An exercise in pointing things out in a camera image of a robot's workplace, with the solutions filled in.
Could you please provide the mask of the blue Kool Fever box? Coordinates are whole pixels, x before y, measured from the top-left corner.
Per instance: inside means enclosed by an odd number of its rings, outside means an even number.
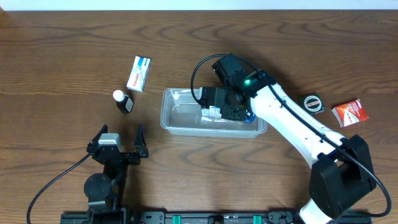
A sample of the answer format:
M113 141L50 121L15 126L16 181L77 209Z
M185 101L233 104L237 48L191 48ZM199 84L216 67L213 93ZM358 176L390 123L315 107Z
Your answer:
M245 123L252 123L256 119L256 115L251 111L237 110L233 111L225 108L224 111L216 106L210 106L209 108L202 108L201 115L209 118L220 118L231 121L243 121Z

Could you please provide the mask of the green round-logo small box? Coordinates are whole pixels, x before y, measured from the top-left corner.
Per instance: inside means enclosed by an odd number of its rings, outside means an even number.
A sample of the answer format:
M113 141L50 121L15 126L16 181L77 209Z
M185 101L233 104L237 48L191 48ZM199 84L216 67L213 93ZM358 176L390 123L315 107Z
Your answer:
M300 106L310 115L322 113L325 105L317 93L304 95L299 99Z

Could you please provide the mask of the dark bottle white cap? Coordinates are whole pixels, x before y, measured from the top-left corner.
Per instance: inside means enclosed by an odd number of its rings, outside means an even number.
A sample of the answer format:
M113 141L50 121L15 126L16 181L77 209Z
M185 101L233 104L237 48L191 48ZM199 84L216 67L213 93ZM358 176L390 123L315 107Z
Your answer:
M131 97L125 94L122 90L115 90L113 92L113 98L116 101L116 106L122 113L128 114L132 111L134 102Z

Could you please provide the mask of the clear plastic container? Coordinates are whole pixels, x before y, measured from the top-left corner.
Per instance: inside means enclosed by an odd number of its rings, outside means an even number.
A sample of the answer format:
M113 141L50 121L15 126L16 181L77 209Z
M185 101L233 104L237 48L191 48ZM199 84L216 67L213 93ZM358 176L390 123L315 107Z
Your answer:
M255 138L267 131L267 122L259 118L245 123L203 116L188 88L164 91L160 125L170 134L218 138Z

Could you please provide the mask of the white Panadol box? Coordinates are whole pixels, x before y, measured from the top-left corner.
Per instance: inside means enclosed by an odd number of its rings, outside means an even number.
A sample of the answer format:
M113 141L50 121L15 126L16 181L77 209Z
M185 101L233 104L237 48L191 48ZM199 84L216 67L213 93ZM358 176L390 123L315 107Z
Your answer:
M152 60L147 57L135 56L127 88L133 91L144 91Z

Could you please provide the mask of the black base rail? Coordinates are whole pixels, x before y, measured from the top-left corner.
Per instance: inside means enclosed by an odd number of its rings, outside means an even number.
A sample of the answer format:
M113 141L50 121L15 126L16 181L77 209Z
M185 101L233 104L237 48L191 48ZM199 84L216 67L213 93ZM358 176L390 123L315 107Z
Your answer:
M291 211L268 213L170 213L161 211L64 213L60 224L297 224L304 221Z

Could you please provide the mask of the red white packet box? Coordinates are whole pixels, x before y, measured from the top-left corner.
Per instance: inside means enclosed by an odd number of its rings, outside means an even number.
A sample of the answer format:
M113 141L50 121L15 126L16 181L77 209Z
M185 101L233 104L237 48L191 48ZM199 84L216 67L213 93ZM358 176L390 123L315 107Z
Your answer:
M331 112L341 128L369 119L360 99L335 106Z

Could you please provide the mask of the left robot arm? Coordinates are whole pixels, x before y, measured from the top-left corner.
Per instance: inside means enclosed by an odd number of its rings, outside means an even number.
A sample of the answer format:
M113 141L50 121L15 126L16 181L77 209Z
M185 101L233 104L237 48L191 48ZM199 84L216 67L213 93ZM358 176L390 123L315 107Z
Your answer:
M120 206L127 168L137 166L149 156L144 126L139 125L134 152L122 152L120 135L109 133L104 125L87 146L87 153L104 166L102 173L91 175L84 184L88 198L88 223L139 223L137 213Z

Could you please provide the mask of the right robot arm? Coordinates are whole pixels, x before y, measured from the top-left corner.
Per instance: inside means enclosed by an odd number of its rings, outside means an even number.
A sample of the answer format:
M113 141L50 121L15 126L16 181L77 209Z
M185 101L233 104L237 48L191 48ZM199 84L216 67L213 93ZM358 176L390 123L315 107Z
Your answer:
M266 72L247 71L243 60L224 54L212 68L233 106L248 106L303 156L311 169L310 201L301 208L304 223L329 223L376 188L367 143L346 138L321 124L291 100Z

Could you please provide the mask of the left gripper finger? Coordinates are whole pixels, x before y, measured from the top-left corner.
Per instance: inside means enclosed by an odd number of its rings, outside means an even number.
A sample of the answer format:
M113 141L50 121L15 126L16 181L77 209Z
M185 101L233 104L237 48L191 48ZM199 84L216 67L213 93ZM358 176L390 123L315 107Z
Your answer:
M137 130L136 138L134 140L134 148L137 152L147 152L147 144L144 139L144 126L142 124L139 125Z
M90 145L97 145L102 134L108 132L108 126L104 124L98 134L90 141Z

